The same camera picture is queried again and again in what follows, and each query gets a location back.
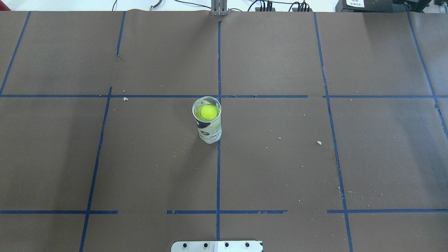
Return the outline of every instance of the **can label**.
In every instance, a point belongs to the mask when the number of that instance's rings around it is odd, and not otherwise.
[[[219,110],[218,116],[210,122],[198,119],[199,109],[206,104],[216,106]],[[211,96],[199,98],[193,104],[192,112],[198,126],[199,137],[206,143],[215,143],[221,138],[221,104]]]

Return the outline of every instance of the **yellow-green ball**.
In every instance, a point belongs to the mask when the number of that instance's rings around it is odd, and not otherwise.
[[[201,107],[201,117],[206,121],[211,121],[215,119],[218,116],[218,108],[211,105],[211,104],[205,104]]]

